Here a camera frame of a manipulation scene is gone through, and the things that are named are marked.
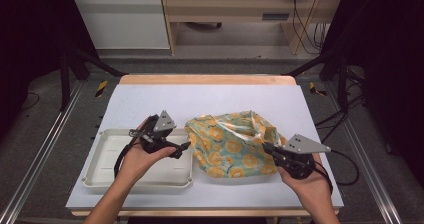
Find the yellow flower pattern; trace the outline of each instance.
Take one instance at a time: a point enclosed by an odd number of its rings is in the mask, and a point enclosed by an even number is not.
[[[262,144],[287,141],[252,111],[193,118],[186,123],[185,131],[194,148],[194,159],[213,178],[274,174],[274,160],[263,151]]]

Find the floral plastic bag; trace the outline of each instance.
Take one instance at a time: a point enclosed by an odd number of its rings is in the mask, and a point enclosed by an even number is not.
[[[277,129],[253,111],[201,116],[185,125],[194,158],[216,178],[267,175],[277,171],[262,144],[285,143]]]

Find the white tabletop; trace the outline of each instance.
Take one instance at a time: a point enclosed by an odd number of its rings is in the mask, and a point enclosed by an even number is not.
[[[287,139],[299,133],[319,142],[303,92],[299,86],[285,85],[117,85],[108,104],[99,133],[110,128],[135,128],[149,115],[162,110],[183,128],[194,117],[255,111],[277,127]],[[102,197],[82,184],[93,150],[76,180],[66,207],[89,210]],[[334,185],[335,208],[343,207],[339,189],[325,154],[320,154]],[[193,161],[193,183],[175,193],[130,194],[126,210],[197,209],[302,209],[295,193],[278,174],[239,179],[214,179]]]

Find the gray floor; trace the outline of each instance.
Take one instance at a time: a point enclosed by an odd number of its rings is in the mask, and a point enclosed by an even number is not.
[[[242,35],[243,30],[249,35]],[[136,54],[145,55],[147,60],[140,60],[134,52],[131,54],[133,56],[126,58],[122,55],[116,56],[116,52],[114,56],[108,56],[110,53],[106,53],[103,58],[111,66],[129,73],[281,74],[306,63],[314,56],[307,53],[291,55],[287,43],[276,36],[282,36],[282,33],[279,26],[273,24],[224,23],[220,30],[209,25],[187,24],[181,29],[177,52],[173,56],[141,51]],[[101,123],[101,116],[106,110],[113,87],[119,81],[118,78],[111,77],[91,65],[89,67],[92,75],[88,81],[71,82],[76,87],[83,84],[82,92],[46,162],[43,163],[44,167],[31,192],[24,197],[26,202],[20,209],[16,223],[81,222],[81,218],[74,217],[64,206],[92,145],[92,137],[97,132],[96,126]],[[330,94],[335,87],[333,82],[319,81],[319,70],[320,66],[317,66],[297,78],[315,122],[337,111],[331,95],[321,96],[309,91],[311,81],[318,90],[325,90]],[[108,85],[101,97],[95,97],[102,80],[108,80]],[[37,102],[36,95],[28,95],[23,107],[36,104],[20,113],[0,145],[1,210],[5,209],[12,199],[60,114],[59,73],[55,71],[34,80],[29,92],[36,93],[39,101]],[[350,92],[350,99],[361,94],[357,86],[352,87]],[[401,221],[385,220],[372,183],[365,178],[364,168],[367,167],[360,165],[361,178],[358,183],[339,186],[345,202],[345,207],[339,214],[341,222],[424,223],[423,189],[401,157],[386,153],[383,138],[366,105],[359,103],[350,109],[349,117],[344,122],[344,125],[348,124],[353,126]],[[354,143],[348,135],[348,128],[344,125],[338,127],[325,144],[361,163],[352,148]],[[318,129],[318,133],[323,138],[328,129]],[[334,154],[328,154],[328,159],[336,180],[346,182],[353,178],[353,169],[348,162]],[[303,223],[308,222],[308,218],[303,218]],[[284,218],[282,223],[301,221],[293,217]]]

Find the white cabinet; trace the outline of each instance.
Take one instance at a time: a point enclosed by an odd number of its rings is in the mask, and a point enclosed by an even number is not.
[[[75,0],[96,49],[169,49],[161,0]]]

